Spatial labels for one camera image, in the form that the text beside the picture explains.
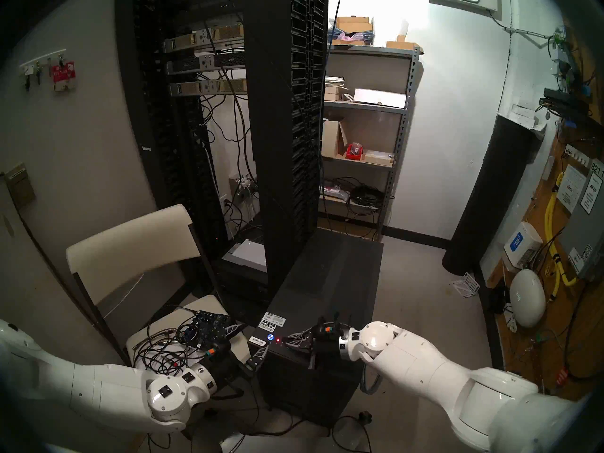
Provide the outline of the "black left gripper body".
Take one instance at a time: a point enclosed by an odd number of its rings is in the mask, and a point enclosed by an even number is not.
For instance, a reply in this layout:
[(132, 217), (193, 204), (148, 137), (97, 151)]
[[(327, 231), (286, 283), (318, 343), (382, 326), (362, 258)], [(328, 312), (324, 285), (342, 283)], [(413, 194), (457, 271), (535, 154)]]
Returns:
[(216, 387), (225, 387), (238, 378), (252, 380), (252, 371), (241, 362), (230, 348), (210, 349), (210, 375)]

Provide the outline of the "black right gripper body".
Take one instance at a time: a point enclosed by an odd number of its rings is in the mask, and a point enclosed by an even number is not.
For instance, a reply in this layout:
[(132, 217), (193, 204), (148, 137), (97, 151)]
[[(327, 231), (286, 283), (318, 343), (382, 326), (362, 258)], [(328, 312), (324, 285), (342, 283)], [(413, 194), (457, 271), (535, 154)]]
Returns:
[(317, 360), (328, 356), (336, 356), (344, 361), (350, 361), (348, 353), (348, 333), (346, 331), (314, 331), (310, 336), (309, 370), (315, 370)]

